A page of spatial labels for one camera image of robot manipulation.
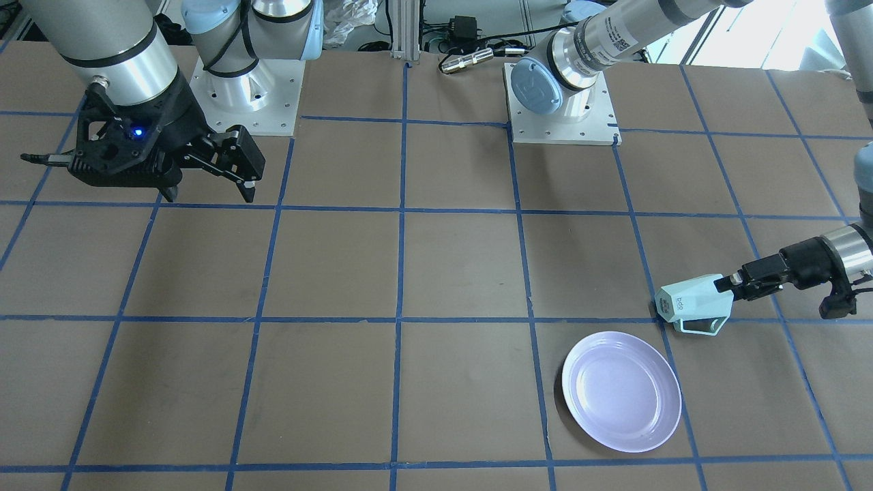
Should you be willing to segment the silver metal cylinder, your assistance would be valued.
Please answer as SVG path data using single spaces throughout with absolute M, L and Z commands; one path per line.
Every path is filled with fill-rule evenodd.
M 484 48 L 476 50 L 469 54 L 462 54 L 455 59 L 446 59 L 440 62 L 439 71 L 441 74 L 450 75 L 458 74 L 461 71 L 471 68 L 472 66 L 483 64 L 494 57 L 492 48 Z

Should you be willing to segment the black power supply box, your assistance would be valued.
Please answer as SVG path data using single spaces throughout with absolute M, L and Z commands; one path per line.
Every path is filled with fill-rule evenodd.
M 448 28 L 449 43 L 453 46 L 474 42 L 478 38 L 478 24 L 474 16 L 453 16 L 449 19 Z

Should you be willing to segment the lavender plate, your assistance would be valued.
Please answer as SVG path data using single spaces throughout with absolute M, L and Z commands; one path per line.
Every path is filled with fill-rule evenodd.
M 657 349 L 630 333 L 581 339 L 565 356 L 559 382 L 574 422 L 611 450 L 646 453 L 679 427 L 679 379 Z

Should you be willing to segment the aluminium frame post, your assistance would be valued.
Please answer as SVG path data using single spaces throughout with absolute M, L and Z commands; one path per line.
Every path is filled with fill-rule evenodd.
M 389 19 L 390 55 L 409 64 L 418 64 L 421 58 L 421 20 L 424 1 L 386 1 L 386 19 Z

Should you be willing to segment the light blue hexagonal cup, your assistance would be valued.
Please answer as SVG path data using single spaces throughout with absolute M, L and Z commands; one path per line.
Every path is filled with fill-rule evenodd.
M 679 333 L 716 336 L 732 314 L 734 295 L 716 286 L 718 274 L 662 286 L 653 297 L 659 316 Z

